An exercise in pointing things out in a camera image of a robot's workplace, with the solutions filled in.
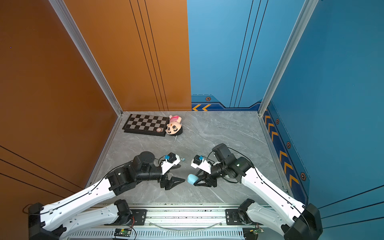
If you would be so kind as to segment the blue earbud case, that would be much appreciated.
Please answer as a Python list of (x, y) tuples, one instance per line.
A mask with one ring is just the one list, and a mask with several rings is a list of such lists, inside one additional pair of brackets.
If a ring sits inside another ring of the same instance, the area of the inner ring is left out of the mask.
[(199, 177), (193, 174), (189, 174), (187, 181), (189, 184), (194, 185), (199, 180)]

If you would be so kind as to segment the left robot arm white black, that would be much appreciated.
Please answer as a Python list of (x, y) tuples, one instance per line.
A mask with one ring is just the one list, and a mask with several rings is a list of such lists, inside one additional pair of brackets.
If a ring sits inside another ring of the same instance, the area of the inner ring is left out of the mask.
[(116, 200), (107, 207), (90, 210), (103, 201), (134, 189), (145, 181), (157, 181), (170, 190), (185, 180), (168, 178), (171, 169), (180, 167), (181, 158), (169, 153), (155, 166), (155, 155), (142, 152), (130, 162), (108, 172), (100, 181), (58, 202), (33, 204), (28, 209), (30, 240), (63, 240), (68, 236), (100, 225), (125, 225), (133, 218), (125, 200)]

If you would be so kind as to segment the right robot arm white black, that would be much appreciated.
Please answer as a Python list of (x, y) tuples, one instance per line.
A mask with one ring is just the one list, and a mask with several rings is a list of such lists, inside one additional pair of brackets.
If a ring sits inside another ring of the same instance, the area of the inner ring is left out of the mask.
[(212, 149), (217, 162), (196, 155), (191, 166), (199, 169), (196, 175), (189, 175), (188, 182), (196, 187), (216, 187), (217, 180), (228, 176), (258, 196), (270, 208), (254, 200), (245, 200), (238, 208), (241, 221), (248, 225), (258, 223), (279, 233), (286, 240), (317, 240), (323, 233), (320, 211), (313, 204), (296, 200), (267, 179), (245, 155), (237, 158), (234, 150), (225, 144)]

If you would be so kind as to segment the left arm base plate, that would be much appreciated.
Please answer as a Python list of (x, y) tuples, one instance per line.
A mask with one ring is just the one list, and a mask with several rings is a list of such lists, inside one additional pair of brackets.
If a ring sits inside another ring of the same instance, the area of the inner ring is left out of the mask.
[(147, 217), (146, 209), (133, 209), (129, 213), (118, 215), (118, 218), (106, 226), (143, 226)]

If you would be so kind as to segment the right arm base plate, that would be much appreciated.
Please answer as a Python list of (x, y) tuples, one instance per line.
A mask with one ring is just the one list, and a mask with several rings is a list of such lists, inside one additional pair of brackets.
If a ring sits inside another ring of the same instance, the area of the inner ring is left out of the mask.
[(228, 226), (262, 226), (260, 223), (245, 220), (239, 213), (238, 209), (226, 209), (226, 224)]

